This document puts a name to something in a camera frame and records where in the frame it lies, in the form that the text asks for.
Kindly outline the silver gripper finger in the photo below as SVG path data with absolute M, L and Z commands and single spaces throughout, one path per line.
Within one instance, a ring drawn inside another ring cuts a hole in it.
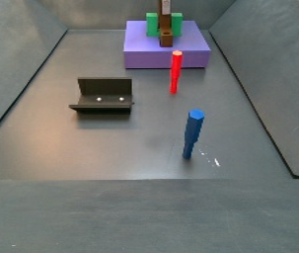
M 169 15 L 169 13 L 171 13 L 169 0 L 161 0 L 160 14 L 161 15 Z

